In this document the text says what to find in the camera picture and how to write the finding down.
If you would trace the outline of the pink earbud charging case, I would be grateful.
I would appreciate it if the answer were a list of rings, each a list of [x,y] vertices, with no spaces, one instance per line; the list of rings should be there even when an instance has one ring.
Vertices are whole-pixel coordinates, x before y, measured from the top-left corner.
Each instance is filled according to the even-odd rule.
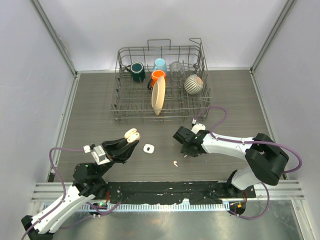
[[[124,134],[124,138],[128,143],[133,143],[135,141],[138,141],[140,139],[140,133],[136,128],[131,128]]]

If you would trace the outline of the white earbud charging case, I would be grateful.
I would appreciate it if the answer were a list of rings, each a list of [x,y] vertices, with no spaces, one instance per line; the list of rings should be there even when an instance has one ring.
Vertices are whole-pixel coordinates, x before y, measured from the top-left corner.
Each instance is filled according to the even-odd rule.
[[[155,147],[152,144],[145,144],[143,146],[143,151],[147,154],[153,154],[155,151]]]

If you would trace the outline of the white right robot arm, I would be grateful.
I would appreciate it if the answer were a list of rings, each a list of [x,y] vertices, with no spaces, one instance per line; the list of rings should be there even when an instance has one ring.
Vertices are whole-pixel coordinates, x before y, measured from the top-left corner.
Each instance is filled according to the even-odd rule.
[[[247,167],[231,173],[224,188],[217,193],[220,197],[236,198],[259,183],[276,186],[289,161],[285,151],[263,133],[256,137],[230,137],[211,133],[203,124],[197,124],[192,129],[181,126],[173,138],[182,144],[180,152],[186,156],[221,154],[248,163]]]

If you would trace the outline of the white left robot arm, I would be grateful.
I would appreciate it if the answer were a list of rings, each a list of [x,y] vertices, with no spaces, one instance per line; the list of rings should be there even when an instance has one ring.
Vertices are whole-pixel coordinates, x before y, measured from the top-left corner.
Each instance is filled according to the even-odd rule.
[[[103,175],[115,163],[125,164],[139,142],[139,139],[129,137],[80,148],[79,152],[91,153],[94,162],[76,165],[72,185],[66,187],[62,180],[63,194],[58,199],[37,215],[26,215],[21,219],[25,229],[22,239],[51,240],[60,226],[81,205],[105,197],[109,185]]]

